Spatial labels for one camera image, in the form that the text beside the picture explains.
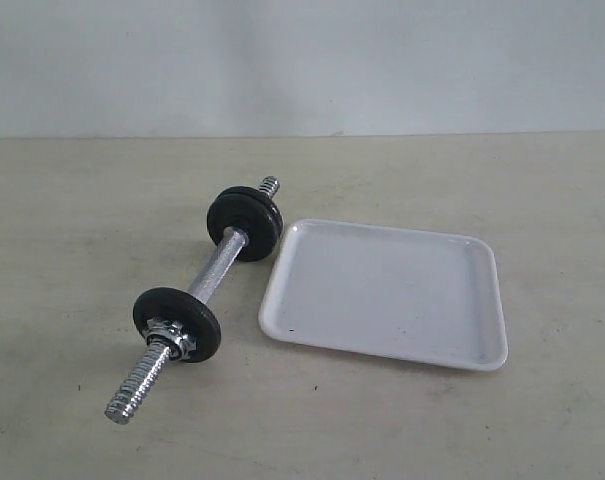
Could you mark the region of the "black round disc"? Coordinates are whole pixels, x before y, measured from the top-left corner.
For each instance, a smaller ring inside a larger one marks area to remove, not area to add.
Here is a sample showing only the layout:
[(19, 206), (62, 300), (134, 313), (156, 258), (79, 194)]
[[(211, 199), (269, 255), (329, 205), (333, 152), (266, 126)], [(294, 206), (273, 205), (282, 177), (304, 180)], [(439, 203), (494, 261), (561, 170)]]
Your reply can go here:
[(238, 260), (256, 262), (268, 257), (275, 249), (282, 228), (277, 215), (262, 200), (246, 193), (219, 195), (209, 207), (207, 229), (211, 240), (218, 245), (227, 228), (240, 229), (248, 237)]

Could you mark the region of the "black weight plate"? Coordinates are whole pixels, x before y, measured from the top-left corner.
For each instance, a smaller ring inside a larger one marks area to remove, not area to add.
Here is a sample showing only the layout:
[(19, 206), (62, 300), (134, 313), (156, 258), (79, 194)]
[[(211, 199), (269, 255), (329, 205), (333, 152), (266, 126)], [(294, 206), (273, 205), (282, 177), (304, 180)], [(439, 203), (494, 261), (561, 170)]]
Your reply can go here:
[(186, 333), (195, 338), (195, 350), (187, 353), (183, 362), (206, 361), (220, 346), (221, 329), (215, 315), (204, 303), (183, 290), (156, 287), (143, 292), (132, 310), (135, 327), (141, 335), (154, 317), (179, 322)]
[(252, 198), (253, 200), (257, 200), (271, 214), (271, 217), (275, 221), (278, 231), (282, 232), (283, 218), (282, 218), (281, 212), (280, 212), (279, 208), (277, 207), (277, 205), (275, 204), (274, 200), (271, 197), (269, 197), (265, 192), (259, 190), (257, 187), (232, 186), (232, 187), (229, 187), (229, 188), (223, 190), (220, 194), (218, 194), (216, 197), (216, 200), (222, 198), (225, 195), (230, 195), (230, 194), (245, 195), (245, 196), (248, 196), (249, 198)]

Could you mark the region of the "chrome collar nut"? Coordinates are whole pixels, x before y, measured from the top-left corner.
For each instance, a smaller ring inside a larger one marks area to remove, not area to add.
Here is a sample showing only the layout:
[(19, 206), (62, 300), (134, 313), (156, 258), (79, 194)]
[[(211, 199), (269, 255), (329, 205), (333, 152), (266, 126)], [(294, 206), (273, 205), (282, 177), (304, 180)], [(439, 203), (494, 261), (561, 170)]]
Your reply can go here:
[(160, 341), (168, 346), (171, 360), (187, 361), (196, 348), (196, 337), (179, 321), (153, 317), (148, 320), (143, 336), (148, 344)]

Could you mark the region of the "chrome threaded dumbbell bar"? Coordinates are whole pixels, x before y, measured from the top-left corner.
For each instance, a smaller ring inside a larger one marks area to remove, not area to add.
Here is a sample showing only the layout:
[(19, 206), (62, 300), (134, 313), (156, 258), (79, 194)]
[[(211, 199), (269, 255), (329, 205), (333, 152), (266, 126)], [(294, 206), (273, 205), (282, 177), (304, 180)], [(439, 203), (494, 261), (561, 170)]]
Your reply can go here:
[[(267, 176), (256, 187), (274, 200), (280, 188), (280, 182), (274, 176)], [(183, 291), (209, 308), (209, 301), (231, 266), (234, 262), (239, 261), (238, 255), (247, 244), (248, 237), (244, 232), (235, 227), (227, 228), (224, 231), (222, 241), (218, 245), (215, 244), (215, 249), (205, 266), (192, 281), (189, 288)], [(167, 363), (183, 362), (171, 360), (169, 347), (160, 341), (152, 341), (150, 344), (146, 340), (145, 342), (146, 350), (141, 359), (122, 381), (105, 407), (105, 416), (116, 424), (126, 425), (133, 419)]]

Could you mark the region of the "white rectangular plastic tray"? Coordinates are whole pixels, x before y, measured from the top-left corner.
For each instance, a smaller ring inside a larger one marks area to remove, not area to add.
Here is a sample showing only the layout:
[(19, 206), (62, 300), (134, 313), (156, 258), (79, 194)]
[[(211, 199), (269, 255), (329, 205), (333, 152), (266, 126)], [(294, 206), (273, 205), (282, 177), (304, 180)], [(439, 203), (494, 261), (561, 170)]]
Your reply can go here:
[(508, 358), (494, 252), (459, 234), (298, 220), (258, 322), (281, 342), (454, 369)]

